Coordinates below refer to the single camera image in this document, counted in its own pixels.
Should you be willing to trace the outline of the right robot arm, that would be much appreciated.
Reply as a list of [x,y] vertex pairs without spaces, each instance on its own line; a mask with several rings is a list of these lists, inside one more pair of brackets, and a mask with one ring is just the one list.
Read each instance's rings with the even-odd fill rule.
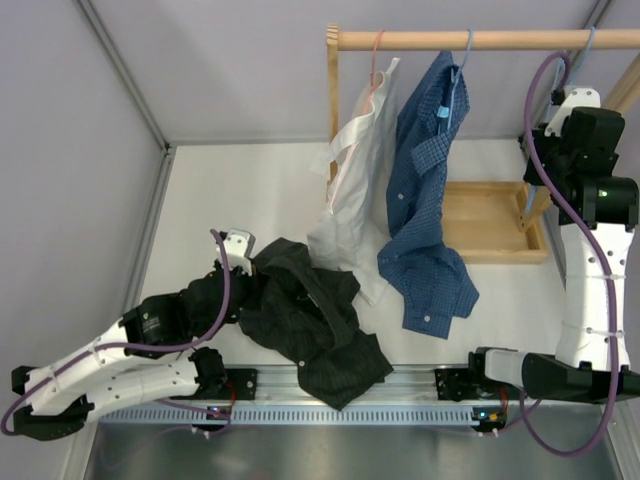
[[554,354],[482,347],[469,356],[468,390],[487,397],[508,385],[534,399],[604,403],[639,395],[624,340],[624,283],[639,218],[637,183],[613,174],[625,121],[618,112],[572,109],[556,137],[534,133],[541,165],[574,214],[559,214],[566,312]]

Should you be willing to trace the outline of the black pinstripe shirt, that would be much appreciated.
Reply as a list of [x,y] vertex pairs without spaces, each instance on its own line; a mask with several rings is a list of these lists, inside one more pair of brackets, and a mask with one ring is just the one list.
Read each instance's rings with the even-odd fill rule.
[[393,372],[377,336],[360,329],[352,272],[313,266],[308,247],[285,238],[252,263],[255,287],[238,323],[258,345],[296,364],[303,391],[340,411]]

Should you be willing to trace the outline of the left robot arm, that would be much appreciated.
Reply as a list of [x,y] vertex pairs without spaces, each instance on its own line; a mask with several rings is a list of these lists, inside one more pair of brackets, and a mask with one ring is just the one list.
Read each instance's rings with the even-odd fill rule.
[[19,398],[1,420],[2,433],[52,441],[146,402],[228,397],[222,356],[206,343],[236,322],[256,287],[253,274],[215,263],[186,288],[146,298],[67,357],[15,368]]

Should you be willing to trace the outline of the light blue wire hanger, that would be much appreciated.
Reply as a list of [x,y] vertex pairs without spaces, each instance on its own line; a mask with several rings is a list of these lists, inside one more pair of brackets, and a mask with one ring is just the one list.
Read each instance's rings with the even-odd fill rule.
[[[554,116],[535,124],[530,103],[537,82],[553,60],[563,64],[563,76],[549,94],[555,107]],[[523,216],[540,213],[544,202],[537,202],[542,188],[549,200],[563,212],[560,223],[567,225],[580,218],[594,223],[597,215],[596,188],[611,175],[616,154],[609,151],[608,128],[623,124],[616,113],[600,107],[600,96],[591,87],[577,88],[569,84],[572,63],[568,54],[558,51],[539,67],[525,99],[525,128],[521,143],[527,164],[523,181],[530,185]]]

